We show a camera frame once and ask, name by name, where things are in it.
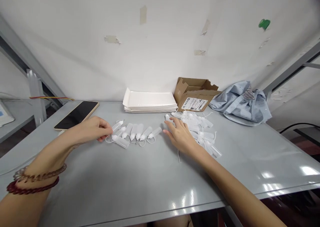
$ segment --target red bead bracelet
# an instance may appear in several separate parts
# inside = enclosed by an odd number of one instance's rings
[[[9,183],[9,185],[7,186],[7,191],[9,193],[12,194],[19,194],[19,195],[23,195],[23,194],[34,194],[34,193],[38,193],[38,192],[42,192],[42,191],[46,191],[48,189],[51,189],[52,187],[56,186],[59,182],[59,177],[56,179],[55,182],[53,182],[52,184],[49,184],[47,186],[44,187],[40,187],[40,188],[35,188],[35,189],[20,189],[16,186],[17,180]]]

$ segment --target striped fabric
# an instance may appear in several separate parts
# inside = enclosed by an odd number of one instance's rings
[[[242,96],[244,99],[254,99],[254,93],[252,91],[251,84],[249,85],[248,89],[243,93]]]

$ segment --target hand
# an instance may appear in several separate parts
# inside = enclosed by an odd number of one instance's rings
[[[183,123],[177,118],[170,118],[173,120],[174,126],[171,122],[165,121],[165,124],[169,127],[170,131],[163,130],[168,135],[172,144],[181,152],[193,156],[197,149],[201,146],[197,144],[193,136],[191,135],[188,125]]]
[[[65,138],[67,142],[71,142],[71,145],[78,145],[94,139],[103,142],[110,134],[113,134],[110,124],[102,118],[93,116],[68,129],[61,137]]]

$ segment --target smartphone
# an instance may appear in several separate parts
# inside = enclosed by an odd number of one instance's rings
[[[72,128],[73,126],[88,119],[99,106],[98,102],[83,101],[76,106],[63,120],[61,120],[54,130],[61,131]]]

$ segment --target open cardboard box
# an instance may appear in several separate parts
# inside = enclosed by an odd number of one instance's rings
[[[203,112],[213,97],[220,93],[218,86],[211,85],[207,79],[179,77],[173,96],[178,111]]]

